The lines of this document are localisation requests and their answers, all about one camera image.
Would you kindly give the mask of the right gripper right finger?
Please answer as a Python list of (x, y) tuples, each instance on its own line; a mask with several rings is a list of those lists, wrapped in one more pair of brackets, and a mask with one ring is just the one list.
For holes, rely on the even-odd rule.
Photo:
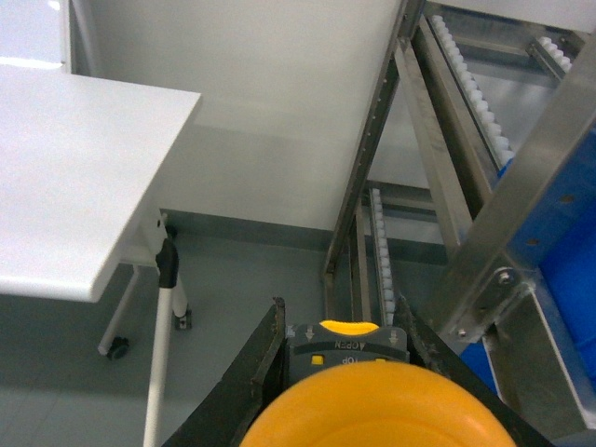
[(402, 294), (396, 297), (393, 325), (406, 332), (411, 364), (437, 373), (464, 388), (498, 420), (516, 446), (554, 446), (498, 398), (412, 311)]

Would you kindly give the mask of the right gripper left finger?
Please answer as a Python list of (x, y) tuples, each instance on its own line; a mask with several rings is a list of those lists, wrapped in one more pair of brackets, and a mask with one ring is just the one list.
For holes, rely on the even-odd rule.
[(275, 297), (220, 381), (164, 444), (238, 446), (282, 391), (285, 334), (285, 302)]

